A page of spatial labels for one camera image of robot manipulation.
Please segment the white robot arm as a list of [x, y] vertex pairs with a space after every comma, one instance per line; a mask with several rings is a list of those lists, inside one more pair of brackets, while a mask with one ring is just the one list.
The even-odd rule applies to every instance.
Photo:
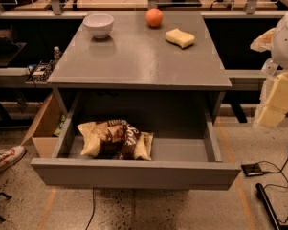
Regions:
[[255, 39], [250, 48], [271, 52], [261, 68], [267, 79], [255, 112], [255, 126], [275, 128], [288, 113], [288, 12], [273, 29]]

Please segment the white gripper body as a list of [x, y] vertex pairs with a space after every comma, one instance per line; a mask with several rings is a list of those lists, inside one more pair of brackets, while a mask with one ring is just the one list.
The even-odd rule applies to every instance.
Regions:
[[268, 77], [261, 90], [262, 109], [288, 113], [288, 71]]

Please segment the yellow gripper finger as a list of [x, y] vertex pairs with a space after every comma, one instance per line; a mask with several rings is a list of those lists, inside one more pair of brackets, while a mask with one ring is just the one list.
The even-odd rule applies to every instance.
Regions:
[[256, 38], [250, 45], [250, 48], [257, 52], [270, 51], [273, 46], [273, 35], [275, 29], [272, 28]]
[[259, 104], [255, 111], [255, 124], [274, 128], [277, 127], [285, 118], [286, 114], [283, 111]]

